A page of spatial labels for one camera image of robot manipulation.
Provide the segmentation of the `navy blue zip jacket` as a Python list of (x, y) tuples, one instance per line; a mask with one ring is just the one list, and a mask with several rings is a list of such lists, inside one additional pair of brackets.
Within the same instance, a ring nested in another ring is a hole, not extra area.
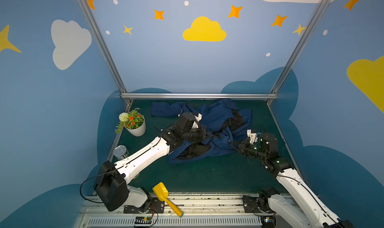
[[(205, 125), (209, 132), (201, 142), (187, 142), (168, 155), (171, 164), (187, 163), (206, 157), (222, 156), (235, 152), (233, 144), (247, 137), (252, 124), (250, 109), (240, 109), (230, 99), (221, 99), (211, 105), (193, 107), (187, 102), (153, 102), (151, 115), (156, 117), (179, 116), (185, 112), (198, 112), (202, 115), (199, 125)], [(167, 128), (177, 125), (177, 121)]]

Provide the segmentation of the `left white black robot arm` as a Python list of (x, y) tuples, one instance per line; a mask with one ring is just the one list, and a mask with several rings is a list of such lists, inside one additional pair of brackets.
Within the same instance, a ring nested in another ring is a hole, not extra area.
[(150, 164), (173, 153), (183, 143), (199, 142), (207, 136), (203, 126), (183, 130), (174, 125), (162, 130), (159, 136), (133, 155), (115, 163), (104, 162), (96, 177), (94, 190), (109, 212), (122, 206), (145, 212), (151, 206), (152, 196), (145, 189), (131, 187), (129, 183)]

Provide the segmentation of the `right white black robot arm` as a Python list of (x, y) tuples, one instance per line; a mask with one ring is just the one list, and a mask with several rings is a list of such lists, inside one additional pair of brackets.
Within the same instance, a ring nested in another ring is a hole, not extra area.
[(352, 228), (341, 220), (307, 186), (298, 171), (279, 155), (278, 140), (271, 133), (247, 131), (247, 138), (233, 144), (236, 151), (261, 161), (264, 168), (286, 189), (297, 207), (292, 206), (276, 189), (262, 190), (256, 199), (257, 211), (279, 214), (293, 228)]

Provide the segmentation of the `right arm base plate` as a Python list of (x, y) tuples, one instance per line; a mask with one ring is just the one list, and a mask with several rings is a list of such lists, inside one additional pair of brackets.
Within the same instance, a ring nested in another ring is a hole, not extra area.
[(270, 208), (268, 198), (265, 196), (251, 197), (243, 196), (243, 207), (245, 213), (266, 213), (272, 214), (274, 211)]

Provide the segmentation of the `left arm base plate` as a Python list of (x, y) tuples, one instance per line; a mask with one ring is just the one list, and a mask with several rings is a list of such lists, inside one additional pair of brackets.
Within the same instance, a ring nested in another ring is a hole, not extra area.
[(124, 214), (147, 214), (155, 213), (163, 214), (165, 208), (165, 202), (160, 201), (158, 198), (148, 198), (145, 203), (140, 207), (124, 206)]

